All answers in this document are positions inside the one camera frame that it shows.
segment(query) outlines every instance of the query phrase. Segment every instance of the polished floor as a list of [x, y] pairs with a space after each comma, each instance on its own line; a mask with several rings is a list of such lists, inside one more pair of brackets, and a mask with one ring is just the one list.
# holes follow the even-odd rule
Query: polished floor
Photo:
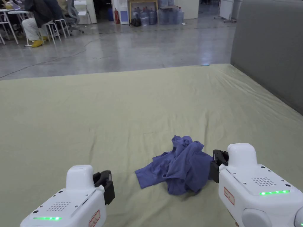
[[0, 44], [0, 80], [229, 63], [236, 24], [214, 19], [215, 5], [201, 5], [186, 25], [130, 27], [103, 22], [85, 34], [24, 47]]

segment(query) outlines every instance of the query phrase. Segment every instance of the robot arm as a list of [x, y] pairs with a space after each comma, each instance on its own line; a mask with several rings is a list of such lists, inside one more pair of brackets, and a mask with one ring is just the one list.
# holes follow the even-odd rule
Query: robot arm
[[20, 227], [101, 227], [106, 204], [115, 198], [109, 170], [93, 174], [90, 165], [73, 166], [61, 189], [28, 215]]
[[210, 178], [219, 197], [240, 227], [302, 227], [303, 193], [257, 163], [248, 143], [213, 151]]

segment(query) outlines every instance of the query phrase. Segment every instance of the mattress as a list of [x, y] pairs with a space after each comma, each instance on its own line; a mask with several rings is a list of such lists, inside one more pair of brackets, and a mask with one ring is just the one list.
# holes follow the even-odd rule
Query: mattress
[[214, 182], [197, 195], [140, 188], [134, 171], [174, 135], [210, 155], [250, 143], [303, 190], [303, 116], [229, 64], [0, 81], [0, 107], [1, 226], [19, 226], [79, 164], [112, 171], [105, 226], [234, 226]]

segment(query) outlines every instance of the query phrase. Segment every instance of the crumpled cloth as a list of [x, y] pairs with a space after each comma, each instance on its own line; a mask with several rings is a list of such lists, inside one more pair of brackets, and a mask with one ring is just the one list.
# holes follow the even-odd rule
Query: crumpled cloth
[[202, 143], [193, 142], [189, 136], [174, 136], [171, 141], [171, 152], [154, 157], [146, 167], [135, 171], [140, 187], [166, 181], [169, 194], [199, 192], [207, 183], [212, 156], [202, 151]]

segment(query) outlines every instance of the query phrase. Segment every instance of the office chair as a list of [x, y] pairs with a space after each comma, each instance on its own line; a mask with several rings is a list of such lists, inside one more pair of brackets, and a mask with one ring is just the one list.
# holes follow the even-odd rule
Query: office chair
[[67, 11], [68, 11], [68, 15], [64, 15], [63, 18], [68, 24], [69, 30], [70, 31], [78, 30], [84, 33], [84, 31], [82, 31], [78, 27], [78, 24], [80, 22], [80, 17], [79, 17], [79, 12], [75, 8], [75, 0], [67, 0]]

